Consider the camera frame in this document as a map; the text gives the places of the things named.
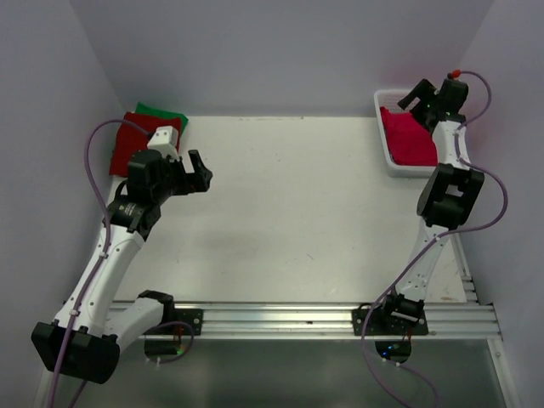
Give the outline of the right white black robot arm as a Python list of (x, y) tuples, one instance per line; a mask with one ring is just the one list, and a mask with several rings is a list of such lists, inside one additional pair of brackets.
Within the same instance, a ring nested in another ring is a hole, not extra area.
[(404, 110), (418, 100), (410, 113), (430, 132), (438, 164), (417, 202), (420, 226), (408, 270), (381, 301), (378, 322), (388, 333), (423, 323), (428, 283), (448, 242), (446, 234), (467, 222), (485, 181), (482, 172), (467, 164), (464, 131), (459, 126), (466, 121), (460, 109), (468, 85), (458, 77), (458, 72), (448, 74), (440, 88), (423, 79), (398, 102)]

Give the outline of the crimson pink t shirt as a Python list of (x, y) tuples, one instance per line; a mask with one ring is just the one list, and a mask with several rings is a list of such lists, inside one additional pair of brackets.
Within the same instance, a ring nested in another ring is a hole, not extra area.
[(410, 113), (393, 113), (380, 107), (388, 152), (400, 166), (435, 167), (437, 150), (429, 131), (418, 124)]

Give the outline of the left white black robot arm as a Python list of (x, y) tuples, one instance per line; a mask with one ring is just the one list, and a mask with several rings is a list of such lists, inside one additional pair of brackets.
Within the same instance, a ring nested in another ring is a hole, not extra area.
[(148, 331), (170, 332), (179, 322), (173, 296), (141, 292), (116, 317), (109, 310), (128, 267), (159, 221), (162, 205), (173, 196), (209, 190), (212, 172), (198, 150), (188, 152), (192, 172), (181, 159), (158, 150), (139, 150), (116, 188), (97, 246), (75, 290), (50, 323), (39, 322), (31, 334), (45, 367), (102, 384), (114, 373), (122, 352)]

